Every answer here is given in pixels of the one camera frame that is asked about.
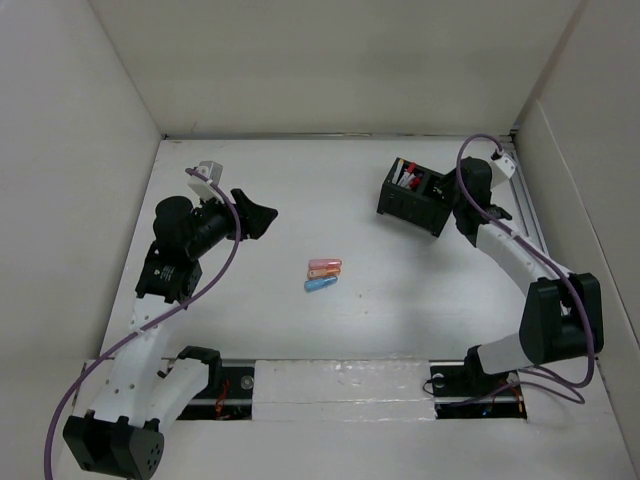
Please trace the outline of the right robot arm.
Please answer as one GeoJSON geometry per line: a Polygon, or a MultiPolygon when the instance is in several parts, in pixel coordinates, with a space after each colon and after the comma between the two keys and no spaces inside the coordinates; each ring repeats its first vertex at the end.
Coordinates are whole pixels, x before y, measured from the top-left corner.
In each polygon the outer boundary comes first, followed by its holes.
{"type": "Polygon", "coordinates": [[[494,177],[505,180],[514,169],[505,156],[489,162],[466,157],[439,184],[458,231],[525,295],[515,333],[467,352],[462,381],[476,394],[494,387],[499,374],[581,356],[594,360],[604,347],[599,281],[549,259],[492,203],[494,177]]]}

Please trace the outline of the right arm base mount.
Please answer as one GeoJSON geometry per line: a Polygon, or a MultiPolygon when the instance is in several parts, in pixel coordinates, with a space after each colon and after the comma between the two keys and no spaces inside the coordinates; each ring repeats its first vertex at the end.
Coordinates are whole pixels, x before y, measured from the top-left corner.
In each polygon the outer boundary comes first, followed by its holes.
{"type": "Polygon", "coordinates": [[[486,374],[465,360],[430,360],[423,392],[437,420],[527,419],[516,370],[486,374]]]}

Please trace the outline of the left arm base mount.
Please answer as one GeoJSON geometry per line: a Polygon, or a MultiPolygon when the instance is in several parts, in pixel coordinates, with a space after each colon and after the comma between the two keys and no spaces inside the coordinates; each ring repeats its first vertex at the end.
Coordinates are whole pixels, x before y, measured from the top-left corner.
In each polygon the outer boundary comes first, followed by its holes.
{"type": "Polygon", "coordinates": [[[251,420],[255,364],[253,360],[223,360],[219,383],[198,393],[183,409],[178,420],[251,420]]]}

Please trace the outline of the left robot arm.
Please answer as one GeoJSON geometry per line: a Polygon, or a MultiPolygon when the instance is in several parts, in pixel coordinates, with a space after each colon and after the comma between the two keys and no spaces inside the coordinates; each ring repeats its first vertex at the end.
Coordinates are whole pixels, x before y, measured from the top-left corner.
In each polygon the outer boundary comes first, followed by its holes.
{"type": "Polygon", "coordinates": [[[222,360],[213,349],[187,346],[168,373],[158,373],[169,340],[191,301],[203,294],[200,258],[220,241],[259,239],[277,218],[242,190],[220,191],[194,205],[172,196],[155,208],[154,240],[135,288],[130,334],[110,353],[113,364],[82,416],[71,416],[63,438],[79,467],[122,479],[150,479],[165,435],[188,403],[222,387],[222,360]]]}

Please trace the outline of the blue capped marker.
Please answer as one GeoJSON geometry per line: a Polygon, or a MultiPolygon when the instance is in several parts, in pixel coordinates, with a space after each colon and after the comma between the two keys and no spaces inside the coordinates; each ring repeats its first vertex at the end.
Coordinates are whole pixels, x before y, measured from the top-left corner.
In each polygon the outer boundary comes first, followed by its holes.
{"type": "Polygon", "coordinates": [[[404,188],[408,187],[408,186],[411,184],[411,182],[414,180],[414,178],[415,178],[415,175],[414,175],[414,174],[409,174],[409,175],[408,175],[408,176],[403,180],[403,182],[402,182],[402,186],[403,186],[404,188]]]}

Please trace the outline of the yellow capped marker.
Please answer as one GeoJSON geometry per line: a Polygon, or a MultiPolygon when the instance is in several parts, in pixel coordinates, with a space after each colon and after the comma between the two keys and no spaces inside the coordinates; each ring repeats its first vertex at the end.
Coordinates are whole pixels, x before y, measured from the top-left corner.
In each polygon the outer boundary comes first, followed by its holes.
{"type": "Polygon", "coordinates": [[[398,183],[398,181],[399,181],[399,179],[400,179],[400,177],[402,175],[403,169],[404,169],[404,160],[402,158],[398,158],[397,161],[396,161],[396,165],[395,165],[395,168],[394,168],[394,172],[393,172],[392,178],[391,178],[391,183],[392,184],[397,184],[398,183]]]}

